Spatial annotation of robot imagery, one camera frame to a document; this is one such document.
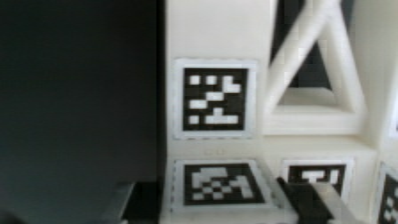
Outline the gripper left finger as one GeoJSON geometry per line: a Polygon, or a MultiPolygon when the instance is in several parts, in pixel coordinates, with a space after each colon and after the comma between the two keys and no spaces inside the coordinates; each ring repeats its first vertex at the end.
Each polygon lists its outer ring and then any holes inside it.
{"type": "Polygon", "coordinates": [[[88,224],[159,224],[161,191],[157,182],[121,182],[100,217],[88,224]]]}

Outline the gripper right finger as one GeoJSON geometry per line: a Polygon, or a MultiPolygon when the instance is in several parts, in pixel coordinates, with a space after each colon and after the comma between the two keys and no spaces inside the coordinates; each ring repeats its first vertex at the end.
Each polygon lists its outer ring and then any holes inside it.
{"type": "Polygon", "coordinates": [[[329,184],[288,183],[278,178],[299,214],[297,224],[356,224],[338,192],[329,184]]]}

